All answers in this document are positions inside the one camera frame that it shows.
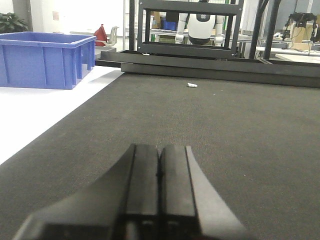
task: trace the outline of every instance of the cable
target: cable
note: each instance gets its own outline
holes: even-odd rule
[[[308,47],[309,47],[309,52],[308,52],[308,56],[310,56],[310,52],[311,52],[311,48],[310,48],[310,41],[309,41],[309,37],[308,37],[308,31],[307,31],[307,27],[305,28],[305,35],[306,35],[306,40],[308,42]]]
[[[292,46],[295,44],[295,43],[294,43],[294,38],[298,37],[299,34],[301,33],[301,31],[302,31],[302,28],[300,29],[300,31],[299,31],[299,33],[298,33],[297,35],[295,35],[295,36],[293,36],[293,37],[291,38]]]

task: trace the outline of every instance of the white table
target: white table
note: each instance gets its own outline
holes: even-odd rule
[[[0,165],[121,74],[95,66],[73,90],[0,87]]]
[[[265,52],[265,47],[263,46],[257,46],[256,47],[256,53],[259,56],[261,53]],[[272,54],[290,54],[290,55],[299,55],[299,56],[313,56],[313,57],[320,57],[320,52],[319,51],[314,51],[311,50],[310,53],[309,51],[297,51],[297,50],[292,50],[292,49],[281,49],[281,48],[271,48],[271,53]]]
[[[275,56],[285,61],[320,64],[320,56],[300,56],[300,55],[280,54],[280,53],[277,53]]]

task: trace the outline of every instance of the workbench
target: workbench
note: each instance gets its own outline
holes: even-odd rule
[[[256,47],[256,56],[260,56],[265,52],[265,47],[257,46]],[[281,49],[281,48],[271,48],[272,54],[289,54],[289,55],[299,55],[299,56],[312,56],[312,57],[320,57],[320,52],[315,50],[295,50],[295,49]]]
[[[0,166],[0,239],[92,183],[131,143],[191,146],[258,239],[317,239],[319,91],[125,73]]]
[[[277,53],[275,56],[285,61],[320,64],[320,56],[300,56],[300,55],[281,54],[281,53]]]

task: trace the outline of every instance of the blue storage bin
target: blue storage bin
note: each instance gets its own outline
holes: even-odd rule
[[[177,28],[177,23],[175,21],[163,21],[163,29],[175,31]]]
[[[0,34],[0,87],[73,89],[95,66],[95,36]]]

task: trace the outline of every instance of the white wall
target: white wall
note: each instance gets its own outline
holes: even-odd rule
[[[13,13],[14,12],[14,5],[12,0],[0,0],[0,13]]]
[[[59,12],[61,3],[61,0],[30,0],[33,31],[60,32],[61,21],[53,19],[53,11]]]
[[[253,31],[255,27],[258,0],[244,0],[240,29]]]
[[[118,26],[117,34],[122,35],[123,12],[123,0],[68,0],[60,9],[61,31],[94,32],[103,24],[107,34]]]

